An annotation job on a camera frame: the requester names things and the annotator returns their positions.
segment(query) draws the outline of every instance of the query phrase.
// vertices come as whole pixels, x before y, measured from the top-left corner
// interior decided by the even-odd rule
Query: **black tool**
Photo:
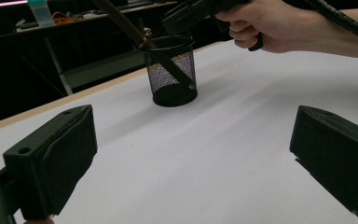
[[[328,192],[358,216],[358,125],[302,105],[290,150]]]
[[[91,105],[51,119],[4,153],[0,171],[0,224],[58,215],[97,152]]]
[[[224,32],[228,29],[229,22],[220,21],[214,15],[219,11],[227,11],[238,4],[247,2],[249,0],[188,0],[165,13],[162,24],[169,35],[177,35],[193,27],[199,21],[205,20],[206,17],[210,17],[220,32]],[[261,48],[263,48],[263,37],[259,33],[257,43],[249,50]]]

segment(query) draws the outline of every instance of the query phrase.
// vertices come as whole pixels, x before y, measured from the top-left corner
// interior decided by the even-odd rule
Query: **white table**
[[[358,124],[358,59],[228,41],[195,63],[199,96],[188,105],[154,105],[142,70],[1,128],[0,169],[27,134],[92,105],[99,152],[56,224],[358,223],[289,151],[299,105]]]

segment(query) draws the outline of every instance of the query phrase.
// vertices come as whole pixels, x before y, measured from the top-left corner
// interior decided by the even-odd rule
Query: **black cable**
[[[318,10],[322,15],[327,19],[335,22],[336,24],[342,26],[347,31],[358,35],[358,21],[355,21],[351,17],[345,15],[341,11],[331,7],[323,0],[306,0],[311,4],[316,10]]]

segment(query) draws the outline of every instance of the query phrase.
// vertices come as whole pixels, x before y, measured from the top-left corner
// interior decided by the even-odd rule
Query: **mesh cup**
[[[185,105],[197,98],[196,73],[194,69],[194,40],[185,35],[163,36],[152,40],[156,49],[142,49],[149,75],[153,102],[161,106]],[[169,57],[192,84],[188,87],[174,78],[156,59],[156,54]]]

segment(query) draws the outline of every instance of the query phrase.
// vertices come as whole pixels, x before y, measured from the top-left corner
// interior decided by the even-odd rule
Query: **human hand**
[[[300,22],[298,15],[306,10],[292,7],[282,0],[253,0],[237,5],[229,11],[219,12],[216,18],[229,21],[229,34],[235,44],[248,49],[257,42],[257,34],[263,34],[263,50],[282,53],[293,50],[298,41]]]
[[[28,220],[24,224],[54,224],[54,222],[51,218],[48,218],[46,220]]]

